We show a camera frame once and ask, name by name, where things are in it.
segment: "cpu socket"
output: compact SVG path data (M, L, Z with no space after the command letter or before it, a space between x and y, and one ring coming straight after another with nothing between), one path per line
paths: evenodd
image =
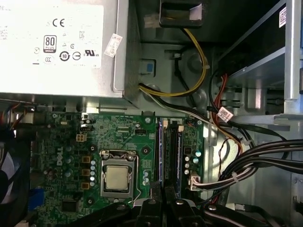
M127 199L134 196L137 156L134 151L102 150L100 196Z

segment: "ul logo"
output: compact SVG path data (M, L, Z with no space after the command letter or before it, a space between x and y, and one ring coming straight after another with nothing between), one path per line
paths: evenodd
M93 50L85 50L84 56L95 57L95 56L99 56L99 54L95 54Z

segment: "ce mark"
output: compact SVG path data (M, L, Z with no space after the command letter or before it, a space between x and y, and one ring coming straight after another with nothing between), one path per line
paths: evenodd
M56 18L56 19L53 20L53 25L55 27L58 27L58 25L60 25L61 27L64 27L64 21L65 21L65 19L60 20L59 24L57 24L57 20L58 20L58 18Z

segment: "sticker label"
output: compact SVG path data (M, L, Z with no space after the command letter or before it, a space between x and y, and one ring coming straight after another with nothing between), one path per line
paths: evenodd
M286 24L286 7L279 14L279 28Z
M118 49L121 41L122 41L122 36L113 34L107 45L107 48L106 48L104 54L113 58L116 55L117 49Z
M218 117L220 117L225 123L227 123L233 117L233 114L224 107L221 107L218 112Z
M44 0L0 0L0 6L6 9L0 52L9 53L1 65L101 68L103 6Z

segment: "motherboard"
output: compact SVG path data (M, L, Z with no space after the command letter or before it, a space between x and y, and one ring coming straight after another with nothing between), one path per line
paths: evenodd
M38 227L71 223L113 202L132 206L149 197L152 181L172 179L181 197L189 176L203 173L203 126L187 118L51 112L35 147L32 171L45 176Z

